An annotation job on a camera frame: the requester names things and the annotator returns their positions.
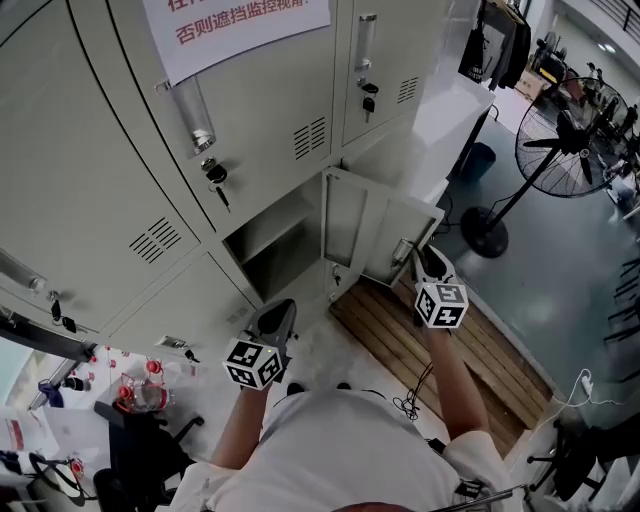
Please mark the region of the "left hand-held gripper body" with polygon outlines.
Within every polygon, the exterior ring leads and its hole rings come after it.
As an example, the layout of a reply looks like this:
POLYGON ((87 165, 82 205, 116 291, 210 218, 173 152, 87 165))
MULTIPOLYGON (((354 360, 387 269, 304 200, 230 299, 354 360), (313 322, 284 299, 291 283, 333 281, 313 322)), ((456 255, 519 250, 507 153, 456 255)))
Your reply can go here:
POLYGON ((245 328, 232 338, 222 358, 229 378, 236 384, 263 390, 280 382, 291 358, 283 347, 283 322, 272 334, 252 334, 245 328))

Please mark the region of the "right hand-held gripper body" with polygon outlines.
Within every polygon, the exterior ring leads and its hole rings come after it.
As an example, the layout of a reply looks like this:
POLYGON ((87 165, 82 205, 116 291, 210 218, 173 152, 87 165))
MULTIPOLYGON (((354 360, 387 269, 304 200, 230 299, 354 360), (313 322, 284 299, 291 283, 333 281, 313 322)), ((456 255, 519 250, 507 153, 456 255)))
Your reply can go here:
POLYGON ((421 321, 429 328, 457 329, 469 306, 466 287, 457 276, 449 283, 436 282, 427 276, 427 282, 415 286, 414 308, 421 321))

